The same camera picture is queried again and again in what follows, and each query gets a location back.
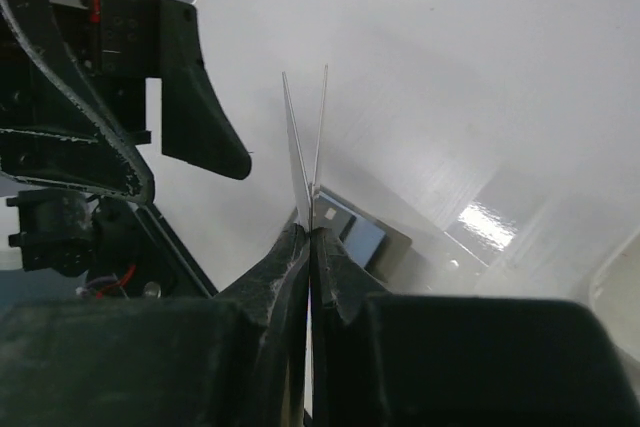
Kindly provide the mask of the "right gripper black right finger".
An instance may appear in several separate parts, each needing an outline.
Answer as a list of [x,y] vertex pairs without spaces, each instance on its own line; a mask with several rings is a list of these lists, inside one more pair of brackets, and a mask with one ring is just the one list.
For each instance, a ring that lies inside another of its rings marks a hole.
[[581,304],[389,292],[310,238],[317,426],[635,426],[639,403]]

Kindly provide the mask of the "white plastic tray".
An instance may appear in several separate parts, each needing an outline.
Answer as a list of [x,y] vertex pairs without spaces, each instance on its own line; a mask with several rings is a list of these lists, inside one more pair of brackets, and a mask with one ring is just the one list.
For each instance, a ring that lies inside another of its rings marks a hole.
[[639,378],[639,232],[594,273],[588,305]]

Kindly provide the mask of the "grey blue card holder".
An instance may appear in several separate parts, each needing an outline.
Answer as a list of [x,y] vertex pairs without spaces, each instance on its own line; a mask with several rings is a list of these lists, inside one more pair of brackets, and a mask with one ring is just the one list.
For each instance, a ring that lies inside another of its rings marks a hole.
[[310,242],[311,288],[331,292],[342,270],[348,290],[384,292],[388,276],[403,260],[411,238],[323,187],[314,195],[294,189],[296,211],[291,220],[307,232]]

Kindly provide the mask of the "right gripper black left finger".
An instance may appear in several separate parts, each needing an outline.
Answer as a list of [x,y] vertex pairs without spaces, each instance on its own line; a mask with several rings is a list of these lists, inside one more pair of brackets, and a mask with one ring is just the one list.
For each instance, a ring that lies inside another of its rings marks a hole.
[[211,298],[1,313],[5,426],[299,426],[309,237],[291,225]]

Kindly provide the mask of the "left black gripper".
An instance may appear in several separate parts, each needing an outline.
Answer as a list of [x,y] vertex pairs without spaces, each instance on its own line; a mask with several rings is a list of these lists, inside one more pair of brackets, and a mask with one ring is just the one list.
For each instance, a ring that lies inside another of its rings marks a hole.
[[176,0],[1,0],[1,173],[147,203],[144,84],[161,75],[162,154],[243,180],[250,154],[207,74],[197,10]]

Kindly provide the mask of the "gold VIP card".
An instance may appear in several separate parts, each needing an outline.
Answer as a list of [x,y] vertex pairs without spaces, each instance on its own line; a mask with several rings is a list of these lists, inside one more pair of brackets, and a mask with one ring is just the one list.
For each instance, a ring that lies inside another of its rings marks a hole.
[[321,92],[321,104],[319,109],[319,118],[318,118],[318,128],[317,128],[317,136],[316,136],[316,148],[314,154],[314,168],[311,182],[311,227],[313,229],[314,221],[315,221],[315,199],[317,190],[319,187],[319,177],[321,172],[321,142],[323,136],[323,127],[324,127],[324,114],[326,108],[327,101],[327,90],[328,90],[328,76],[329,76],[329,65],[325,64],[323,71],[323,84],[322,84],[322,92]]

